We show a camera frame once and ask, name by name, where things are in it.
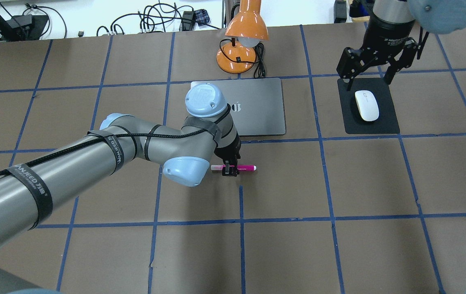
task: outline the laptop logo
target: laptop logo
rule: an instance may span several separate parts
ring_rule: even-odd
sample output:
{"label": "laptop logo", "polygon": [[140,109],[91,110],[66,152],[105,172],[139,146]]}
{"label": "laptop logo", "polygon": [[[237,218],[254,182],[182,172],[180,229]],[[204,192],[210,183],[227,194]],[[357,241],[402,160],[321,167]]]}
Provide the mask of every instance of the laptop logo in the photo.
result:
{"label": "laptop logo", "polygon": [[233,110],[234,112],[239,112],[240,110],[242,110],[242,108],[240,108],[240,103],[236,102],[235,104],[231,105],[231,110]]}

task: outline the pink highlighter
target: pink highlighter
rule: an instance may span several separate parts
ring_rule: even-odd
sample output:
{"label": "pink highlighter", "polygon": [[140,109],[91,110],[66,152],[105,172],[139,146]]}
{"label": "pink highlighter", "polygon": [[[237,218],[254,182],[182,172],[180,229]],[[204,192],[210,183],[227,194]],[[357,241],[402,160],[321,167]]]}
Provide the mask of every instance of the pink highlighter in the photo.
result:
{"label": "pink highlighter", "polygon": [[[221,171],[222,167],[225,167],[225,165],[212,165],[211,170],[212,171]],[[244,171],[244,172],[253,172],[256,170],[255,165],[239,165],[238,166],[239,171]]]}

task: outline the light bulb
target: light bulb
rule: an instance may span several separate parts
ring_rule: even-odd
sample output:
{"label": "light bulb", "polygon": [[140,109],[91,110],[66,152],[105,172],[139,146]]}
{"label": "light bulb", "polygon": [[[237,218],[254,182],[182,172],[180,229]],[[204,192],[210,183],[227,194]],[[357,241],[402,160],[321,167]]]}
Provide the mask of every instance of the light bulb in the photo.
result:
{"label": "light bulb", "polygon": [[255,47],[260,42],[259,39],[253,39],[253,38],[247,38],[247,37],[238,37],[238,41],[240,42],[240,44],[242,44],[242,46],[249,47],[249,48]]}

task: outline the plaid cloth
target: plaid cloth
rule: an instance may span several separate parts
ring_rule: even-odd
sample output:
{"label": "plaid cloth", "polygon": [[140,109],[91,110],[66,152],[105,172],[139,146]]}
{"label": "plaid cloth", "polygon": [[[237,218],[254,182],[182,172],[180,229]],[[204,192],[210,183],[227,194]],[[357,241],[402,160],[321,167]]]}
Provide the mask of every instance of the plaid cloth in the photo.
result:
{"label": "plaid cloth", "polygon": [[209,23],[209,14],[207,14],[207,10],[199,9],[195,11],[195,21],[199,26],[205,25]]}

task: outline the power cord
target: power cord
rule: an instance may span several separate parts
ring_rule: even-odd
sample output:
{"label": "power cord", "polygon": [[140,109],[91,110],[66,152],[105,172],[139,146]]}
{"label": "power cord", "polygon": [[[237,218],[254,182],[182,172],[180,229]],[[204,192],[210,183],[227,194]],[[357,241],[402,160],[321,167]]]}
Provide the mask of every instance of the power cord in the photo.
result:
{"label": "power cord", "polygon": [[[49,20],[48,29],[51,26],[51,18],[50,18],[48,13],[46,13],[45,11],[42,10],[42,8],[50,9],[52,11],[55,11],[60,16],[60,18],[62,19],[62,22],[64,23],[64,39],[66,39],[66,36],[68,35],[68,26],[66,25],[66,22],[65,22],[64,18],[62,17],[62,15],[55,8],[52,8],[52,7],[49,7],[49,6],[37,6],[36,4],[30,5],[29,3],[26,3],[25,6],[26,6],[26,10],[24,12],[22,12],[22,15],[24,15],[24,13],[26,13],[26,11],[29,11],[30,9],[35,9],[35,10],[41,11],[44,14],[46,14],[48,16],[48,20]],[[42,35],[40,35],[40,36],[42,37],[46,32],[48,32],[48,30],[43,32]]]}
{"label": "power cord", "polygon": [[40,34],[40,36],[42,37],[42,36],[46,35],[46,33],[48,32],[48,30],[51,27],[51,18],[50,18],[49,14],[47,12],[43,11],[42,9],[40,9],[38,7],[33,8],[33,7],[29,6],[29,4],[27,4],[27,3],[26,3],[26,10],[22,12],[22,15],[25,15],[25,13],[27,11],[30,11],[30,10],[33,10],[33,9],[44,13],[48,17],[48,22],[47,22],[48,26],[46,27],[46,30],[44,30],[44,32],[42,32],[42,34]]}
{"label": "power cord", "polygon": [[16,22],[16,24],[18,24],[18,27],[20,28],[20,32],[24,34],[24,41],[26,41],[28,39],[27,30],[22,28],[22,26],[20,25],[20,22],[18,22],[17,19],[14,18],[13,15],[11,15],[11,13],[9,13],[9,11],[7,11],[7,9],[2,5],[1,2],[0,2],[0,5],[1,5],[2,9],[4,9],[4,11],[6,11],[6,13],[9,15],[9,17],[11,17]]}
{"label": "power cord", "polygon": [[117,26],[120,28],[120,30],[122,31],[122,35],[124,35],[124,29],[122,28],[122,26],[120,26],[120,24],[115,24],[113,27],[115,28],[115,33],[117,33]]}
{"label": "power cord", "polygon": [[[128,17],[131,15],[138,15],[140,17],[140,32],[161,32],[160,30],[156,30],[156,26],[162,25],[162,30],[163,32],[166,32],[166,25],[169,22],[172,22],[173,20],[184,20],[187,22],[191,22],[192,24],[196,23],[196,20],[188,19],[188,18],[183,18],[182,13],[180,12],[180,9],[188,7],[192,11],[195,11],[195,8],[193,8],[190,5],[183,5],[180,7],[177,7],[176,3],[174,5],[166,4],[166,3],[161,3],[160,0],[158,0],[158,3],[153,4],[153,5],[147,5],[145,6],[143,13],[140,13],[138,11],[137,13],[127,13],[125,15],[121,15],[117,17],[111,25],[109,26],[109,33],[110,35],[113,35],[116,32],[116,24],[117,21],[121,20],[124,17]],[[162,13],[173,13],[172,16],[166,16],[162,15]],[[159,18],[160,22],[155,22],[153,18]],[[206,26],[209,26],[214,29],[220,29],[218,27],[212,26],[210,24],[205,24]]]}
{"label": "power cord", "polygon": [[231,20],[234,18],[234,11],[237,7],[240,7],[240,3],[236,3],[235,5],[233,5],[233,8],[231,8]]}
{"label": "power cord", "polygon": [[[227,115],[229,115],[230,112],[231,112],[231,106],[228,104],[227,105],[227,110],[214,123],[218,124],[221,121],[223,121],[223,119],[225,119],[225,117],[227,117]],[[194,132],[191,132],[191,133],[188,133],[188,134],[183,134],[183,135],[166,135],[166,134],[150,134],[150,133],[116,134],[115,137],[117,137],[117,138],[127,138],[127,137],[143,136],[143,137],[149,137],[149,138],[184,139],[184,138],[188,138],[190,136],[196,136],[196,135],[201,134],[201,133],[203,133],[205,131],[206,131],[205,129],[200,129],[198,131],[194,131]],[[102,141],[104,141],[104,138],[95,138],[93,140],[89,140],[87,142],[83,142],[83,143],[74,145],[72,147],[62,149],[62,150],[57,151],[55,153],[48,154],[47,156],[37,158],[35,160],[27,162],[26,165],[28,167],[33,167],[35,165],[38,165],[38,164],[53,160],[53,159],[58,158],[60,156],[65,156],[66,154],[72,153],[74,151],[78,151],[80,149],[84,149],[86,147],[89,147],[89,146],[94,145],[96,143],[100,143]],[[10,173],[9,173],[9,171],[7,171],[7,169],[3,169],[3,170],[0,171],[0,176],[7,176],[7,175],[10,175]]]}
{"label": "power cord", "polygon": [[256,54],[256,58],[255,58],[254,62],[252,62],[252,61],[237,61],[237,60],[232,60],[231,58],[229,58],[229,56],[227,56],[225,54],[224,49],[222,48],[222,43],[224,41],[232,42],[232,40],[231,39],[223,39],[223,40],[220,41],[220,44],[219,44],[220,51],[225,56],[225,58],[227,58],[229,61],[235,62],[235,63],[250,63],[252,65],[256,65],[255,71],[253,73],[253,78],[265,78],[266,77],[266,70],[265,70],[265,66],[264,66],[264,52],[265,52],[264,44],[259,42],[255,47],[253,47],[253,49],[255,50],[255,54]]}
{"label": "power cord", "polygon": [[97,29],[97,37],[98,37],[98,32],[100,31],[100,29],[106,30],[107,34],[109,35],[109,29],[106,28],[106,26],[99,26],[98,29]]}
{"label": "power cord", "polygon": [[33,4],[31,7],[44,8],[44,9],[50,9],[52,11],[55,11],[60,16],[60,18],[62,19],[62,22],[64,23],[64,39],[66,39],[66,37],[68,36],[68,26],[66,25],[66,21],[64,20],[64,18],[60,14],[60,12],[58,12],[55,8],[52,8],[52,7],[49,7],[49,6],[37,6],[37,5]]}

